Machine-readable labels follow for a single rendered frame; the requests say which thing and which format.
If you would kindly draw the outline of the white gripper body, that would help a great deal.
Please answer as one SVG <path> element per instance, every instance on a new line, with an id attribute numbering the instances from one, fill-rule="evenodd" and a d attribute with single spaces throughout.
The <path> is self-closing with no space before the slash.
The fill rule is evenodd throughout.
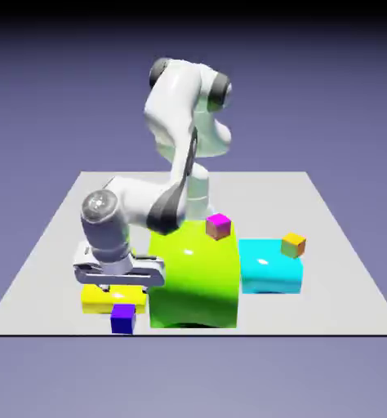
<path id="1" fill-rule="evenodd" d="M 89 255 L 73 265 L 76 279 L 82 284 L 133 285 L 161 287 L 165 284 L 165 264 L 156 256 L 134 256 L 131 253 L 114 263 L 100 263 Z"/>

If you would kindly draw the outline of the small blue cube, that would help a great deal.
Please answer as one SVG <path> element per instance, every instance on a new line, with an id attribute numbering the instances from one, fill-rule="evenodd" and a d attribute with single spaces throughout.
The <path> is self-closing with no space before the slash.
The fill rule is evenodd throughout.
<path id="1" fill-rule="evenodd" d="M 133 304 L 116 304 L 110 314 L 111 332 L 114 334 L 132 335 L 136 323 L 136 306 Z"/>

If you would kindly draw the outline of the small magenta cube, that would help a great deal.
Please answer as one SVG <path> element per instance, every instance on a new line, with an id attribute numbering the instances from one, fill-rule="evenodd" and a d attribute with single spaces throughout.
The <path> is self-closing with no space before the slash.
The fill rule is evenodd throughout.
<path id="1" fill-rule="evenodd" d="M 206 234 L 214 240 L 227 238 L 231 234 L 231 219 L 221 213 L 208 216 L 206 219 Z"/>

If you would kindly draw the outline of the small orange cube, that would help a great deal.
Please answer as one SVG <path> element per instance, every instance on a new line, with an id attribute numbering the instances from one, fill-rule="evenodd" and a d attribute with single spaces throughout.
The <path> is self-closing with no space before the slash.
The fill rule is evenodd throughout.
<path id="1" fill-rule="evenodd" d="M 281 253 L 292 259 L 301 257 L 305 252 L 306 238 L 296 233 L 288 233 L 281 240 Z"/>

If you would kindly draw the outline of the large yellow box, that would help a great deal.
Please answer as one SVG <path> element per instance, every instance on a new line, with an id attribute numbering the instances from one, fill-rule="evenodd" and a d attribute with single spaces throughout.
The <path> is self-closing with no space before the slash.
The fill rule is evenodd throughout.
<path id="1" fill-rule="evenodd" d="M 134 305 L 137 314 L 145 312 L 147 294 L 142 286 L 111 285 L 103 291 L 94 284 L 85 284 L 81 292 L 85 314 L 110 314 L 115 305 Z"/>

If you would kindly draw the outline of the large lime green box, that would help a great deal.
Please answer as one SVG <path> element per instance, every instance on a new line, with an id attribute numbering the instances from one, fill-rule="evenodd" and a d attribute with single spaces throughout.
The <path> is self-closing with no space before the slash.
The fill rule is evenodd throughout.
<path id="1" fill-rule="evenodd" d="M 188 220 L 174 233 L 152 232 L 149 253 L 165 264 L 165 284 L 149 289 L 152 328 L 235 328 L 240 258 L 235 229 L 219 240 L 205 220 Z"/>

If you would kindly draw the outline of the large cyan box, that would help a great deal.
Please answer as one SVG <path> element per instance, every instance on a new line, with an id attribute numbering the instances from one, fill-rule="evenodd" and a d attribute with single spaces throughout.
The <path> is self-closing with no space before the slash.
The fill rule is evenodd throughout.
<path id="1" fill-rule="evenodd" d="M 242 238 L 238 250 L 244 294 L 300 293 L 303 263 L 281 253 L 280 239 Z"/>

